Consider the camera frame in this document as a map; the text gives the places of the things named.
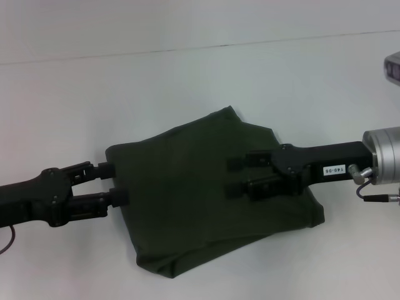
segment gray device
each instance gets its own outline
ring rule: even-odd
[[[400,86],[400,52],[385,58],[384,69],[386,79]]]

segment cable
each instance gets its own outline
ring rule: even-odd
[[[4,248],[2,248],[0,250],[0,255],[3,254],[4,252],[6,252],[11,247],[11,245],[13,244],[13,242],[15,240],[15,229],[14,229],[14,226],[10,225],[10,228],[11,228],[11,240],[9,241],[9,243],[8,243],[8,245],[6,247],[4,247]]]
[[[361,199],[364,199],[364,196],[361,195],[360,192],[361,192],[361,190],[362,190],[363,188],[365,188],[365,187],[366,187],[368,184],[370,184],[370,183],[372,183],[372,181],[371,181],[371,180],[368,180],[367,182],[364,182],[362,185],[360,185],[360,186],[357,188],[357,191],[356,191],[357,196],[359,196]]]

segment white table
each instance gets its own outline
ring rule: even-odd
[[[400,126],[400,87],[383,76],[400,32],[356,34],[400,29],[398,1],[147,2],[0,4],[8,25],[0,26],[0,185],[51,166],[104,162],[108,146],[228,105],[297,146]],[[122,53],[132,55],[114,55]],[[74,192],[111,186],[97,180]],[[313,186],[324,224],[277,234],[173,280],[136,266],[118,209],[57,229],[20,224],[0,256],[0,298],[399,299],[400,207],[364,204],[355,189]],[[8,239],[9,229],[0,229],[0,248]]]

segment label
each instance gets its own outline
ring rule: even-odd
[[[346,173],[346,165],[324,167],[324,176],[338,175]]]

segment green cloth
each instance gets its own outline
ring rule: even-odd
[[[309,189],[301,196],[226,199],[224,185],[269,168],[230,173],[228,158],[279,146],[268,128],[241,122],[227,107],[141,142],[112,146],[116,187],[129,190],[122,214],[137,265],[174,278],[259,239],[324,222]]]

